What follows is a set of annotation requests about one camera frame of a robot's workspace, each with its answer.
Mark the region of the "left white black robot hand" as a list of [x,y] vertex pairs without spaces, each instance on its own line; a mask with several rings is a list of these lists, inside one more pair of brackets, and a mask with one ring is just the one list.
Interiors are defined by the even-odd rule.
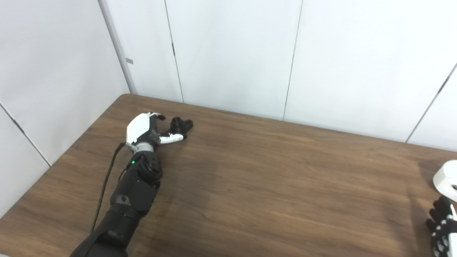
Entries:
[[171,119],[170,128],[160,133],[157,122],[165,119],[164,115],[155,112],[139,114],[127,126],[126,145],[133,153],[154,152],[160,145],[185,140],[187,133],[193,128],[192,120],[174,117]]

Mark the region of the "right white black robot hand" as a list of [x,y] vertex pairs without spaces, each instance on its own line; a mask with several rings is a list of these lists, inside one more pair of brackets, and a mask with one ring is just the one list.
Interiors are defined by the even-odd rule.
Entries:
[[457,215],[454,206],[446,196],[441,196],[433,202],[429,215],[426,226],[431,233],[432,256],[456,257]]

